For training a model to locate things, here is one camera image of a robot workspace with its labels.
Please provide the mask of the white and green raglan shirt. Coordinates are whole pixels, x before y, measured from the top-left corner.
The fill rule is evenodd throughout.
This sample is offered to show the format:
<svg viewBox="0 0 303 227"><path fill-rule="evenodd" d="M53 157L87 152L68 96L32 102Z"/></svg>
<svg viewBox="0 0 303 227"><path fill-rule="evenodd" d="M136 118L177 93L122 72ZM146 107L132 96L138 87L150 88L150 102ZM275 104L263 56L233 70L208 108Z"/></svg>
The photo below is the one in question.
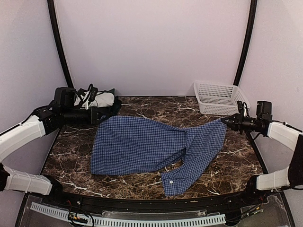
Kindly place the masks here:
<svg viewBox="0 0 303 227"><path fill-rule="evenodd" d="M82 100L84 101L85 98L88 96L89 93L87 90L79 89L78 91L79 95L81 96ZM87 100L84 102L81 106L81 108L88 109L89 107L109 107L112 106L115 99L115 89L111 90L104 90L104 91L98 91L94 101ZM78 95L76 95L76 100L74 102L74 106L77 106L80 103L81 99Z"/></svg>

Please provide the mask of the blue checkered shirt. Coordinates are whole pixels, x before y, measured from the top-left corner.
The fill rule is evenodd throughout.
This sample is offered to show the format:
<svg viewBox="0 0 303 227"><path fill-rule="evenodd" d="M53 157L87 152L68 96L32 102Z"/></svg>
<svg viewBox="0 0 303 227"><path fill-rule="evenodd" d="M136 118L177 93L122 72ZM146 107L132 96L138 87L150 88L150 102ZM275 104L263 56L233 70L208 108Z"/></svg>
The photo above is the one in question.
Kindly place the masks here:
<svg viewBox="0 0 303 227"><path fill-rule="evenodd" d="M182 166L161 174L166 196L183 194L222 150L226 125L217 119L178 128L131 116L114 116L96 132L90 162L94 175L156 172L181 160Z"/></svg>

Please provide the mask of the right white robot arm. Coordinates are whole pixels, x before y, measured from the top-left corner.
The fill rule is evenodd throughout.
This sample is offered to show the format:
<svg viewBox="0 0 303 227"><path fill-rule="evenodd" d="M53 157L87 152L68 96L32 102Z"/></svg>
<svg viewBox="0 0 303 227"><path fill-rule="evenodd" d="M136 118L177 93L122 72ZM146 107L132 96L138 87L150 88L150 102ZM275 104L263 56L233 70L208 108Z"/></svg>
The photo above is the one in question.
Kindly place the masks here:
<svg viewBox="0 0 303 227"><path fill-rule="evenodd" d="M264 200L273 192L287 189L303 189L303 132L285 122L273 121L270 117L251 118L234 114L221 119L233 131L254 131L278 141L293 151L288 167L273 173L254 175L246 184L241 200L246 205Z"/></svg>

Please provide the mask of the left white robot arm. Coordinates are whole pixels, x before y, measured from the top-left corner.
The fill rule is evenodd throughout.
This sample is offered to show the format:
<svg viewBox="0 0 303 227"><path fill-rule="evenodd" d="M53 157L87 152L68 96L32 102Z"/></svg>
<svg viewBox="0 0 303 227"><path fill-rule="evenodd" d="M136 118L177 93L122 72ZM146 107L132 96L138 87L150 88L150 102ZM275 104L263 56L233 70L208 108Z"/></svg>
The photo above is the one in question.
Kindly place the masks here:
<svg viewBox="0 0 303 227"><path fill-rule="evenodd" d="M32 113L24 122L0 134L0 161L24 145L49 135L65 125L98 125L109 117L102 108L89 109L70 108L54 110L41 108ZM0 190L32 192L48 195L56 206L63 206L67 196L61 192L62 185L50 176L34 175L12 169L0 164Z"/></svg>

